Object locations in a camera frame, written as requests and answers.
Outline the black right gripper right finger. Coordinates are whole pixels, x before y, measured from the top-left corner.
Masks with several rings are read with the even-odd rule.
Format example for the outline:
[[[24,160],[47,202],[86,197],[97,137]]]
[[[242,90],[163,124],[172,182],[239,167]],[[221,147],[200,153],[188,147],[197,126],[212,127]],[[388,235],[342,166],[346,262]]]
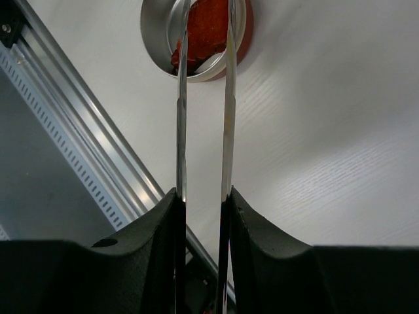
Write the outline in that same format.
[[[239,313],[417,313],[418,248],[311,246],[254,210],[227,203]]]

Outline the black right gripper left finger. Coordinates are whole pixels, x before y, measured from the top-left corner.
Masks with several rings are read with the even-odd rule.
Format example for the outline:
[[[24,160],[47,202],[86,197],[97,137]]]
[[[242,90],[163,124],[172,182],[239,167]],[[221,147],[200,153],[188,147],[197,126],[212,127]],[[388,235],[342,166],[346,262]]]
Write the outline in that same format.
[[[171,313],[176,205],[171,190],[91,247],[64,240],[2,242],[1,312]]]

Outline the steel serving tongs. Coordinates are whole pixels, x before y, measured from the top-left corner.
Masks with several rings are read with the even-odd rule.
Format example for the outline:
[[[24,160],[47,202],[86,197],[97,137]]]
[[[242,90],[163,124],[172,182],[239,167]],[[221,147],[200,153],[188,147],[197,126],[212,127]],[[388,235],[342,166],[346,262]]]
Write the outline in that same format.
[[[176,192],[182,202],[186,202],[187,167],[186,167],[186,132],[187,132],[187,22],[191,7],[185,1],[181,15],[179,36],[179,69],[177,74],[177,157],[176,157]],[[232,165],[234,152],[234,131],[236,121],[236,2],[228,2],[228,29],[226,58],[226,84],[223,122],[223,162],[221,179],[221,212],[219,234],[219,257],[215,312],[226,313],[228,305],[228,252],[230,241],[230,207],[232,190]]]

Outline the red chicken drumstick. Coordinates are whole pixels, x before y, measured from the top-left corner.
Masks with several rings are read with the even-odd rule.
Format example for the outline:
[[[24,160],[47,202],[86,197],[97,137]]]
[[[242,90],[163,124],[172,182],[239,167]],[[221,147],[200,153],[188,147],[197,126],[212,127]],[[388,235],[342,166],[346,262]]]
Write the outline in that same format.
[[[196,41],[209,57],[223,52],[227,44],[228,1],[199,0],[189,11],[188,41]]]
[[[174,69],[179,69],[180,64],[181,41],[176,44],[176,49],[171,56],[171,65]],[[210,57],[205,55],[205,49],[196,41],[188,41],[187,52],[187,73],[196,71]]]

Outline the red-banded steel bowl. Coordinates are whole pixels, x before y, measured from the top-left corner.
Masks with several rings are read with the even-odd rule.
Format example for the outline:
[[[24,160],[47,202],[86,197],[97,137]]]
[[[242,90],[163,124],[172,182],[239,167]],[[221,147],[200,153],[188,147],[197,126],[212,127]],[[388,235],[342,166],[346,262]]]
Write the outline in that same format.
[[[165,74],[177,77],[184,1],[144,1],[140,30],[145,49]],[[251,1],[236,1],[237,62],[251,46],[254,15]],[[217,80],[226,73],[228,1],[191,1],[187,23],[187,81]]]

